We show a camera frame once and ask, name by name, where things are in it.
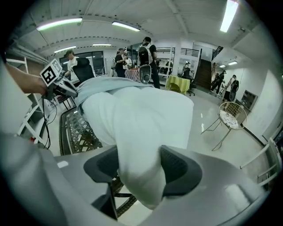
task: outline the window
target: window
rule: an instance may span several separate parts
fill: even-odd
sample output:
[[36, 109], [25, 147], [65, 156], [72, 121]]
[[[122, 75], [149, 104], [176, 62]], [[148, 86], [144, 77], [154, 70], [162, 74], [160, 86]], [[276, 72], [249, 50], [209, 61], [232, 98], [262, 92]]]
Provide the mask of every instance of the window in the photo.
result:
[[[103, 51], [78, 53], [78, 54], [75, 53], [75, 56], [81, 58], [82, 57], [88, 58], [89, 64], [91, 65], [93, 71], [95, 72], [95, 75], [105, 74]], [[60, 58], [60, 65], [62, 66], [64, 71], [68, 70], [67, 63], [68, 63], [67, 58], [65, 57]]]

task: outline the backpack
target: backpack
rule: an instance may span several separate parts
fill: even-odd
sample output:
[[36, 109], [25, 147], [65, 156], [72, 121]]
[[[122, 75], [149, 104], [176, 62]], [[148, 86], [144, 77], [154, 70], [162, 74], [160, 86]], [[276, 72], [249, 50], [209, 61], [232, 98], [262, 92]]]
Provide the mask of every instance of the backpack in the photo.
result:
[[140, 45], [138, 48], [138, 64], [140, 66], [145, 64], [151, 64], [153, 62], [153, 58], [149, 48], [152, 46], [151, 43], [148, 45]]
[[235, 90], [236, 92], [238, 91], [239, 89], [239, 81], [238, 80], [235, 80], [232, 82], [231, 84], [231, 90]]

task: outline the yellow tablecloth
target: yellow tablecloth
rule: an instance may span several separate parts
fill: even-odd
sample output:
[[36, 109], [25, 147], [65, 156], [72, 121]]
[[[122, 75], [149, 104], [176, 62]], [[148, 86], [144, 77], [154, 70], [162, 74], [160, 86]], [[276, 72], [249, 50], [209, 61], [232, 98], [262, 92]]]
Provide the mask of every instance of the yellow tablecloth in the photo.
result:
[[186, 95], [190, 87], [190, 80], [171, 75], [168, 78], [165, 89], [170, 90], [171, 87], [176, 87], [176, 85], [178, 86], [180, 93]]

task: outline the ceiling light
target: ceiling light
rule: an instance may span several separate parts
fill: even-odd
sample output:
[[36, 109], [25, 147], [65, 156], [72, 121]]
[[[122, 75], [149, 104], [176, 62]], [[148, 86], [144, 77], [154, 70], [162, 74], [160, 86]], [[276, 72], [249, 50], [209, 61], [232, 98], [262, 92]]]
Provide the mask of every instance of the ceiling light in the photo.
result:
[[140, 31], [140, 29], [138, 29], [138, 28], [135, 28], [133, 26], [129, 26], [129, 25], [126, 25], [124, 23], [117, 22], [117, 21], [114, 21], [112, 23], [112, 25], [121, 26], [121, 27], [128, 28], [128, 29], [131, 29], [131, 30], [134, 30], [134, 31]]
[[67, 49], [74, 49], [74, 48], [76, 48], [76, 46], [71, 46], [71, 47], [67, 47], [67, 48], [64, 48], [64, 49], [56, 50], [56, 51], [54, 51], [54, 53], [58, 53], [58, 52], [61, 52], [61, 51], [67, 50]]
[[224, 18], [223, 18], [223, 21], [222, 21], [220, 31], [227, 32], [235, 14], [236, 14], [238, 5], [239, 5], [238, 2], [234, 2], [232, 0], [227, 0], [226, 10], [225, 10], [225, 14], [224, 14]]
[[103, 46], [111, 46], [111, 44], [92, 44], [93, 46], [99, 46], [99, 45], [103, 45]]
[[233, 61], [231, 63], [228, 63], [229, 65], [233, 65], [233, 64], [237, 64], [238, 62], [237, 61]]
[[82, 21], [82, 18], [73, 18], [73, 19], [64, 19], [64, 20], [58, 20], [52, 23], [44, 24], [39, 27], [37, 27], [38, 31], [46, 30], [51, 27], [67, 24], [67, 23], [79, 23]]

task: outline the cable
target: cable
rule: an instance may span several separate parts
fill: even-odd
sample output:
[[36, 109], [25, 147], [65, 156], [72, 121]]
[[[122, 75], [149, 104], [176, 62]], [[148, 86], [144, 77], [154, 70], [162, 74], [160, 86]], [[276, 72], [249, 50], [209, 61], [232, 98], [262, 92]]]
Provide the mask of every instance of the cable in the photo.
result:
[[56, 116], [57, 116], [57, 107], [56, 107], [56, 105], [55, 105], [52, 101], [50, 101], [50, 100], [48, 100], [48, 101], [54, 105], [54, 107], [55, 107], [55, 109], [56, 109], [56, 113], [55, 113], [54, 119], [53, 119], [51, 122], [49, 122], [47, 125], [53, 123], [53, 121], [55, 120], [55, 118], [56, 118]]
[[46, 130], [47, 130], [47, 141], [46, 141], [46, 144], [44, 145], [44, 148], [46, 147], [46, 145], [47, 145], [47, 143], [48, 143], [47, 149], [49, 149], [49, 148], [50, 148], [50, 145], [51, 145], [51, 141], [50, 141], [49, 130], [48, 130], [48, 126], [47, 126], [46, 118], [45, 118], [45, 110], [44, 110], [44, 101], [43, 101], [43, 98], [41, 98], [41, 100], [42, 100], [42, 110], [43, 110], [44, 124], [45, 124]]

